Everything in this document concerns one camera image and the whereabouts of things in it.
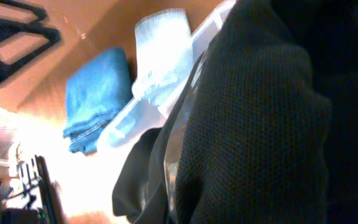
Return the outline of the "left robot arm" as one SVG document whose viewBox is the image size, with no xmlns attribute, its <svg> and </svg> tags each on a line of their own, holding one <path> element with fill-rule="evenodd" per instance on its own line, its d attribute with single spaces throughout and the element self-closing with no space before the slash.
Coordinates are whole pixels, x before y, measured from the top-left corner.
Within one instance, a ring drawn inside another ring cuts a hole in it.
<svg viewBox="0 0 358 224">
<path fill-rule="evenodd" d="M 0 17 L 0 44 L 10 44 L 18 37 L 31 34 L 40 35 L 47 40 L 46 43 L 31 50 L 15 62 L 5 63 L 0 60 L 0 88 L 2 88 L 6 84 L 6 80 L 32 60 L 58 44 L 62 38 L 58 29 L 46 27 L 42 24 L 42 21 L 48 17 L 47 11 L 44 8 L 12 0 L 0 0 L 0 4 L 3 4 L 6 8 L 30 11 L 35 16 L 35 19 L 29 22 L 13 21 Z"/>
</svg>

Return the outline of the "black garment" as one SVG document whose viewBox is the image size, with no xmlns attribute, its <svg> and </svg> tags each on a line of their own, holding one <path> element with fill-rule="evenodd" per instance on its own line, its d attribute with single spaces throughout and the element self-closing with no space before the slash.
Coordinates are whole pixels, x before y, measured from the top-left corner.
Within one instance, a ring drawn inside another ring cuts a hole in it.
<svg viewBox="0 0 358 224">
<path fill-rule="evenodd" d="M 239 0 L 112 193 L 131 223 L 358 223 L 358 0 Z"/>
</svg>

